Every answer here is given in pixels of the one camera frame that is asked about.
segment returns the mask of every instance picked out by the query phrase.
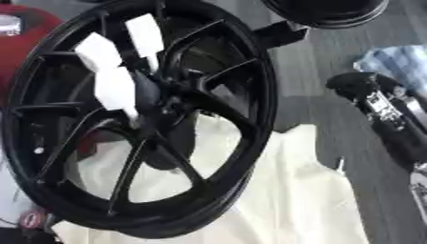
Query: gray carpet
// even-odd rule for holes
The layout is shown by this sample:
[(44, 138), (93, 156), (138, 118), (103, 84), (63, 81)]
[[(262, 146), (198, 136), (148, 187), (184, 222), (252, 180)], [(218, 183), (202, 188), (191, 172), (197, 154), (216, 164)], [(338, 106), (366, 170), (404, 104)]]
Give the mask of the gray carpet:
[[(16, 2), (50, 10), (64, 19), (90, 7), (72, 4), (72, 0)], [(252, 28), (279, 20), (259, 0), (210, 2)], [(368, 49), (425, 42), (427, 2), (391, 0), (387, 11), (365, 26), (313, 30), (307, 40), (272, 51), (280, 83), (276, 128), (285, 131), (300, 123), (316, 124), (321, 162), (333, 167), (338, 157), (346, 158), (346, 171), (372, 244), (426, 243), (426, 229), (408, 191), (409, 175), (386, 153), (365, 117), (327, 91), (325, 83), (333, 75), (350, 71), (352, 62)]]

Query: black wheel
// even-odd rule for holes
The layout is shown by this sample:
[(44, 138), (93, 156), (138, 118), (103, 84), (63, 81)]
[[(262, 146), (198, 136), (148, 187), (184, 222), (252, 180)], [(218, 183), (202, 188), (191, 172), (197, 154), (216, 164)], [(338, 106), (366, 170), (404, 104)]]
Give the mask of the black wheel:
[[(145, 13), (155, 16), (166, 43), (155, 74), (138, 58), (124, 25)], [(73, 52), (93, 31), (116, 44), (134, 77), (139, 129), (129, 125), (123, 112), (105, 111), (93, 96), (93, 74)], [(239, 103), (227, 101), (218, 90), (239, 97)], [(166, 6), (161, 1), (113, 1), (64, 24), (29, 55), (5, 108), (4, 148), (19, 185), (48, 211), (91, 228), (171, 237), (207, 225), (238, 198), (272, 132), (276, 99), (268, 54), (236, 17), (198, 1)], [(241, 134), (233, 153), (208, 178), (189, 160), (192, 125), (200, 114), (223, 117)], [(132, 145), (109, 199), (67, 177), (68, 164), (75, 163), (70, 156), (104, 131)], [(174, 142), (182, 134), (190, 138), (189, 147)], [(162, 161), (167, 164), (158, 166)], [(177, 167), (193, 186), (169, 198), (133, 203), (129, 189), (144, 162), (160, 170)]]

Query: cream fabric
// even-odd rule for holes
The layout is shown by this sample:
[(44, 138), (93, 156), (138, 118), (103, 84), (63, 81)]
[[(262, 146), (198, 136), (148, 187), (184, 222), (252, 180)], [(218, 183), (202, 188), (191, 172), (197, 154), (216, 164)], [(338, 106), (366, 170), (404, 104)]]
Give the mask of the cream fabric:
[[(239, 133), (230, 123), (210, 117), (201, 117), (197, 129), (198, 146), (192, 162), (204, 176), (208, 176), (218, 167), (218, 159), (230, 154)], [(59, 223), (54, 229), (66, 244), (366, 244), (368, 240), (352, 186), (344, 174), (318, 163), (315, 138), (316, 127), (313, 125), (301, 125), (283, 134), (274, 133), (257, 161), (254, 176), (244, 194), (222, 217), (195, 233), (171, 239), (145, 240), (116, 232), (90, 230), (68, 222)], [(82, 176), (84, 185), (105, 196), (111, 190), (103, 191), (102, 177), (113, 177), (108, 172), (118, 172), (112, 162), (105, 162), (108, 158), (104, 155), (102, 163), (83, 163), (79, 169), (83, 174), (86, 171)], [(88, 173), (96, 168), (102, 168), (102, 173)], [(157, 191), (150, 191), (146, 183), (136, 182), (135, 189), (141, 190), (132, 195), (137, 200), (156, 199), (158, 189), (172, 194), (172, 184), (187, 183), (179, 181), (179, 173), (163, 173), (162, 179), (160, 174), (148, 168), (141, 170), (136, 181), (148, 180)]]

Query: black metal part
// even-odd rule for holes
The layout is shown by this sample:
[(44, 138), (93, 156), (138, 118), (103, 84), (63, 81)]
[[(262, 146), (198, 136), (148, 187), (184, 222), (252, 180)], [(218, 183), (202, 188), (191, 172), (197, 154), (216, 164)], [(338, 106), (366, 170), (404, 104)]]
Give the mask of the black metal part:
[(266, 49), (286, 46), (304, 40), (309, 28), (294, 30), (288, 21), (281, 21), (255, 31)]
[(389, 0), (262, 0), (283, 18), (313, 28), (346, 29), (380, 16)]
[[(154, 75), (137, 56), (124, 26), (148, 12), (163, 28), (167, 43)], [(141, 86), (139, 129), (130, 126), (123, 112), (107, 112), (93, 97), (93, 74), (72, 51), (93, 31), (116, 44)], [(247, 108), (226, 102), (217, 88), (243, 92)], [(172, 237), (202, 228), (234, 203), (273, 129), (276, 99), (265, 47), (226, 11), (199, 1), (112, 1), (61, 26), (29, 55), (10, 91), (3, 141), (18, 184), (45, 209), (91, 228)], [(241, 133), (234, 152), (209, 178), (189, 160), (193, 146), (180, 149), (174, 142), (183, 133), (193, 138), (188, 129), (174, 134), (180, 127), (193, 129), (200, 112), (229, 120)], [(100, 131), (117, 133), (132, 145), (110, 199), (94, 196), (66, 177), (69, 156)], [(168, 163), (155, 165), (156, 160)], [(179, 168), (192, 188), (154, 202), (131, 202), (129, 189), (144, 162)]]
[[(328, 88), (352, 101), (372, 121), (391, 156), (402, 167), (413, 169), (427, 162), (427, 132), (410, 103), (417, 98), (397, 81), (375, 73), (355, 72), (335, 76)], [(420, 103), (420, 112), (426, 114)]]

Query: blue cloth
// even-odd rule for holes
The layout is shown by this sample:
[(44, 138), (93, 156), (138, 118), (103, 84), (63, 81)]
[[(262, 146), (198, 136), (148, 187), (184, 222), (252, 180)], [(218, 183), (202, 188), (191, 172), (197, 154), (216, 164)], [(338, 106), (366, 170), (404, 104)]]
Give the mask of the blue cloth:
[(368, 51), (355, 62), (358, 71), (377, 72), (422, 95), (427, 95), (427, 45)]

